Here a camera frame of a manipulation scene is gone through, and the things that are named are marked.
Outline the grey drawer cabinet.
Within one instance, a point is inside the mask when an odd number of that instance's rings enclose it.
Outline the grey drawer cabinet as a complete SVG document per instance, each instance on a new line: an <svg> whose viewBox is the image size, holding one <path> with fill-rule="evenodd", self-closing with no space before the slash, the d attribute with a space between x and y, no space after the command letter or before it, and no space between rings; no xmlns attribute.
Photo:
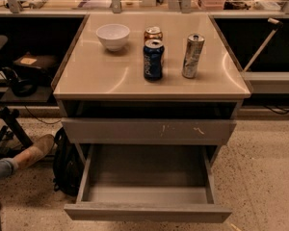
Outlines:
<svg viewBox="0 0 289 231"><path fill-rule="evenodd" d="M54 95L75 143L219 145L250 89L206 13L92 13Z"/></svg>

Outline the open grey bottom drawer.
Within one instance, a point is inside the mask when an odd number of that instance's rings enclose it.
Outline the open grey bottom drawer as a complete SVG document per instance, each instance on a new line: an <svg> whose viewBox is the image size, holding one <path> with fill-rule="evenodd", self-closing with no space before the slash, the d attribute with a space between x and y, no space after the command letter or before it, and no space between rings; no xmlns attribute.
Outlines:
<svg viewBox="0 0 289 231"><path fill-rule="evenodd" d="M203 146L94 145L76 202L75 220L222 223L231 210L216 202Z"/></svg>

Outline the blue Pepsi can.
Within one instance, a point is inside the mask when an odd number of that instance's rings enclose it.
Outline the blue Pepsi can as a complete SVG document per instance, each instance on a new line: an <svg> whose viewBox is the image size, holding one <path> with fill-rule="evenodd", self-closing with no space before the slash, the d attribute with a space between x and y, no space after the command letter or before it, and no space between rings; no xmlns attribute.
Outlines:
<svg viewBox="0 0 289 231"><path fill-rule="evenodd" d="M158 81L163 77L164 44L161 40L150 39L145 42L144 54L144 77L147 81Z"/></svg>

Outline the orange soda can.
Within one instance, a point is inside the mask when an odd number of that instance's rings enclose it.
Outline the orange soda can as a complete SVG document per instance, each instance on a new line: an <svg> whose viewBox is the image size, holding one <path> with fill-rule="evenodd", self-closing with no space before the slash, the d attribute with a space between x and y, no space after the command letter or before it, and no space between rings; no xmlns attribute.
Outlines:
<svg viewBox="0 0 289 231"><path fill-rule="evenodd" d="M158 26L150 26L144 30L144 41L148 41L150 39L163 39L163 33L161 28Z"/></svg>

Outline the white ceramic bowl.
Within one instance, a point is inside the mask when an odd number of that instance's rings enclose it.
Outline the white ceramic bowl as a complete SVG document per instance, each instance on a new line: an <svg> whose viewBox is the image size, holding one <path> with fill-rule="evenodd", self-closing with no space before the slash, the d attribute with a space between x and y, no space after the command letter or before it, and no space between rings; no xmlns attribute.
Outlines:
<svg viewBox="0 0 289 231"><path fill-rule="evenodd" d="M130 29L122 24L106 24L96 30L100 43L109 51L119 51L128 41Z"/></svg>

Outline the tall silver can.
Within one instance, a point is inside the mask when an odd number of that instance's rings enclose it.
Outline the tall silver can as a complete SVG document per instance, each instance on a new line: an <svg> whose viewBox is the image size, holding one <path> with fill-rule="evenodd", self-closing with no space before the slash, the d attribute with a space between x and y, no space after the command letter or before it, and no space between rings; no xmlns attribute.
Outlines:
<svg viewBox="0 0 289 231"><path fill-rule="evenodd" d="M190 34L187 37L186 52L183 61L182 75L185 78L195 78L199 57L205 42L204 36L200 34Z"/></svg>

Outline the black backpack on floor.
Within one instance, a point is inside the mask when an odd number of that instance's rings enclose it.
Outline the black backpack on floor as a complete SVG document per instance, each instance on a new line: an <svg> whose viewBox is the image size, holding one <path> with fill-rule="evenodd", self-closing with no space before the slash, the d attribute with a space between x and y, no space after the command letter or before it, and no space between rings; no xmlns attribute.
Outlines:
<svg viewBox="0 0 289 231"><path fill-rule="evenodd" d="M64 128L57 131L54 142L57 145L53 160L54 191L76 196L82 180L84 163L76 146L69 141Z"/></svg>

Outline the dark box with label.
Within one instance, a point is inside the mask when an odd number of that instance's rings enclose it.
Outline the dark box with label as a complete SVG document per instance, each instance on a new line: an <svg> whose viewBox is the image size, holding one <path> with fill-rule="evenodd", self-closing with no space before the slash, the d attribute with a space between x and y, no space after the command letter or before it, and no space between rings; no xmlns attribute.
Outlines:
<svg viewBox="0 0 289 231"><path fill-rule="evenodd" d="M26 53L16 59L13 64L18 66L33 67L36 69L48 69L54 67L58 63L58 59L53 55L32 55Z"/></svg>

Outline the tan shoe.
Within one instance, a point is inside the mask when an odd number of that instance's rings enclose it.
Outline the tan shoe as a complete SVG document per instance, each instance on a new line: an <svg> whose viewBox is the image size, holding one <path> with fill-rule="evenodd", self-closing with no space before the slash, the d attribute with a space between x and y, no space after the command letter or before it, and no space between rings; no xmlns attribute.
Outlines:
<svg viewBox="0 0 289 231"><path fill-rule="evenodd" d="M54 137L51 134L40 137L34 144L26 148L15 157L13 162L17 169L24 169L32 166L44 158L54 145Z"/></svg>

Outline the black headphones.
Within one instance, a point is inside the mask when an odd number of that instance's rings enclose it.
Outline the black headphones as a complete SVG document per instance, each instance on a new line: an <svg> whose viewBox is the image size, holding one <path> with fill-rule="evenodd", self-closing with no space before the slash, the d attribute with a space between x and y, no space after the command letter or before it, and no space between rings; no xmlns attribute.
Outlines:
<svg viewBox="0 0 289 231"><path fill-rule="evenodd" d="M21 79L15 70L4 67L3 72L7 78L7 83L13 94L17 97L26 97L34 94L38 86L30 79Z"/></svg>

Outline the black chair base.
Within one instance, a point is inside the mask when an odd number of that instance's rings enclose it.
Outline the black chair base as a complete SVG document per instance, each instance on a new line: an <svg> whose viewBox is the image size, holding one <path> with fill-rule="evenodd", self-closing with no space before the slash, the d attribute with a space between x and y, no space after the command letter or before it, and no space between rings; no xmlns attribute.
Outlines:
<svg viewBox="0 0 289 231"><path fill-rule="evenodd" d="M30 147L33 144L16 120L18 116L18 110L11 111L8 107L0 107L0 118L5 122L0 129L0 157L13 157L20 153L24 148ZM6 142L12 140L13 137L17 137L20 142L19 149L13 149L6 146Z"/></svg>

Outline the white stick with tip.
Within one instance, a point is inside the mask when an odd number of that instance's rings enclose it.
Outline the white stick with tip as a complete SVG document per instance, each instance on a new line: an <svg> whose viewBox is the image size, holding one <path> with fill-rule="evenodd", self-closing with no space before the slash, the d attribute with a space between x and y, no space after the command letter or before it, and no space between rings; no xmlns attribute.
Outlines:
<svg viewBox="0 0 289 231"><path fill-rule="evenodd" d="M251 65L254 63L254 61L257 59L257 57L260 55L260 53L264 50L264 48L267 46L267 44L270 42L270 40L273 38L273 36L276 34L279 28L282 27L283 23L275 18L269 17L268 22L273 25L273 29L270 32L270 34L264 39L264 41L261 43L259 48L256 50L256 52L252 55L251 59L247 63L247 65L244 67L243 71L247 72Z"/></svg>

